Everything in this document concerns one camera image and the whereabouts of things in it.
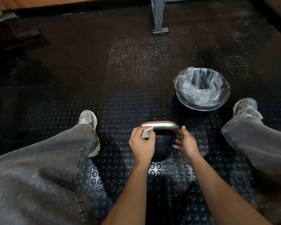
sneaker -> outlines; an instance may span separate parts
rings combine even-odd
[[[257,102],[255,99],[244,98],[234,105],[232,120],[242,117],[254,117],[259,120],[263,119],[261,113],[257,110]]]
[[[79,125],[80,124],[90,125],[94,129],[95,134],[96,134],[96,128],[97,128],[98,121],[97,121],[96,115],[92,111],[90,111],[90,110],[82,111],[82,113],[80,114],[80,117],[79,117],[78,124]],[[95,148],[95,150],[89,154],[89,157],[94,157],[94,156],[98,155],[99,151],[100,151],[100,142],[98,142],[98,145]]]

metal handle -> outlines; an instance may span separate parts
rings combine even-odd
[[[173,130],[179,132],[179,125],[172,121],[146,121],[140,124],[140,127],[153,126],[153,130]]]

forearm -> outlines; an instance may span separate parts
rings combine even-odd
[[[208,208],[217,225],[270,224],[238,195],[203,157],[196,156],[188,162],[194,170]]]
[[[149,164],[135,164],[131,176],[103,225],[144,225]]]

studded rubber mat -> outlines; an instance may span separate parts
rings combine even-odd
[[[85,161],[81,188],[102,222],[135,162],[132,128],[170,120],[173,78],[188,66],[220,72],[229,100],[192,130],[204,158],[251,201],[244,155],[220,134],[235,102],[257,100],[264,123],[281,131],[281,34],[248,0],[201,0],[165,6],[169,34],[154,37],[148,7],[22,19],[49,43],[0,58],[0,155],[73,127],[81,111],[98,117],[100,154]],[[179,151],[148,172],[147,224],[213,224],[192,168]]]

clear plastic trash bag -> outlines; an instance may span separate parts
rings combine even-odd
[[[173,82],[180,102],[194,110],[217,109],[230,95],[229,83],[212,69],[188,67]]]

